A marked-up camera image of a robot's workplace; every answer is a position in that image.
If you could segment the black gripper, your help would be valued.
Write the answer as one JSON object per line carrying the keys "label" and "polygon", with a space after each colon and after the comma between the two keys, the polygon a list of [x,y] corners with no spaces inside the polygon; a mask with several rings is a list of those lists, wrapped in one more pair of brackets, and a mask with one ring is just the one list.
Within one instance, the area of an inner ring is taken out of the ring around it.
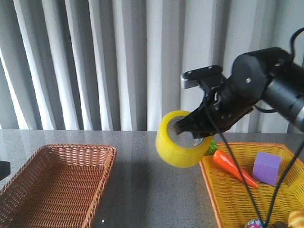
{"label": "black gripper", "polygon": [[202,88],[208,88],[210,91],[201,103],[200,113],[194,110],[177,121],[177,135],[190,132],[194,139],[198,139],[213,136],[216,132],[225,132],[248,114],[257,103],[257,99],[242,96],[230,79],[214,88],[203,82]]}

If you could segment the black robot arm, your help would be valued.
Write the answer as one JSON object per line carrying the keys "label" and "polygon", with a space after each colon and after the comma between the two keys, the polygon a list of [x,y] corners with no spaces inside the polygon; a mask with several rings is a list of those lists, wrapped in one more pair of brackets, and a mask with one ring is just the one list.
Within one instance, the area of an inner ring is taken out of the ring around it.
{"label": "black robot arm", "polygon": [[225,78],[213,65],[183,73],[185,88],[200,86],[205,96],[200,106],[174,124],[177,134],[190,132],[202,138],[229,130],[266,102],[299,130],[304,128],[304,70],[281,48],[244,53]]}
{"label": "black robot arm", "polygon": [[11,174],[10,162],[0,161],[0,181]]}

